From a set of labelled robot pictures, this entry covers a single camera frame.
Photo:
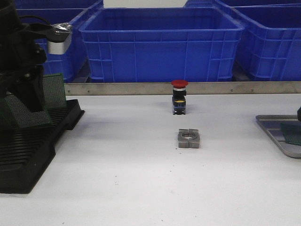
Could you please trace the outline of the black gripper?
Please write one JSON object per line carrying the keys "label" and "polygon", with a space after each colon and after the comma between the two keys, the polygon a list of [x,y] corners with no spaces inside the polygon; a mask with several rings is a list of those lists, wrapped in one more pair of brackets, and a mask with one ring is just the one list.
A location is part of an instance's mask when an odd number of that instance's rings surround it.
{"label": "black gripper", "polygon": [[14,81],[14,95],[31,111],[45,106],[46,53],[35,41],[53,40],[49,23],[22,23],[12,0],[0,2],[0,80]]}

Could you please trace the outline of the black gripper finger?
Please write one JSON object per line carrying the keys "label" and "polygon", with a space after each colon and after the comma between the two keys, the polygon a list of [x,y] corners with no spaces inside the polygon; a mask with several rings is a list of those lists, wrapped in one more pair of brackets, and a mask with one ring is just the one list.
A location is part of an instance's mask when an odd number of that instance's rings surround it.
{"label": "black gripper finger", "polygon": [[301,107],[297,111],[297,119],[299,122],[301,122]]}

